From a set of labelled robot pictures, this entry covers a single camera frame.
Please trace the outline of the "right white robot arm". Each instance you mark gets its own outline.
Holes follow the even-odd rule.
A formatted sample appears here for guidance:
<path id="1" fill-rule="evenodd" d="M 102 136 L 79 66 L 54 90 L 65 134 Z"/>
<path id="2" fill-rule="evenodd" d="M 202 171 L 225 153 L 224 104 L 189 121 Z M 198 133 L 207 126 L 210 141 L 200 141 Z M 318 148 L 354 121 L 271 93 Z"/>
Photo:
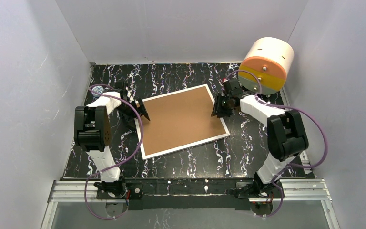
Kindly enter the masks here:
<path id="1" fill-rule="evenodd" d="M 238 80 L 225 80 L 224 92 L 215 97 L 211 115 L 230 117 L 234 109 L 250 115 L 267 127 L 269 154 L 254 176 L 258 184 L 271 184 L 279 173 L 302 151 L 309 142 L 300 113 L 273 107 L 250 91 L 245 91 Z"/>

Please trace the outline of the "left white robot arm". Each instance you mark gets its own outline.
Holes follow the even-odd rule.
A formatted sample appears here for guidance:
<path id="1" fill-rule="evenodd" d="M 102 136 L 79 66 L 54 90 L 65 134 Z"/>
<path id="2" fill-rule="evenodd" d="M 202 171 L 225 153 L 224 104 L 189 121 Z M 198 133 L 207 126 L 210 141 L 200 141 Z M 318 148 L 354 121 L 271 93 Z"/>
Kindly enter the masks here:
<path id="1" fill-rule="evenodd" d="M 109 115 L 117 110 L 126 124 L 138 122 L 139 145 L 142 144 L 142 117 L 149 120 L 148 112 L 141 98 L 134 98 L 126 82 L 116 82 L 108 92 L 90 91 L 97 99 L 86 105 L 77 106 L 74 113 L 74 142 L 86 152 L 96 165 L 102 182 L 119 180 L 121 170 L 115 163 L 110 150 L 111 127 Z"/>

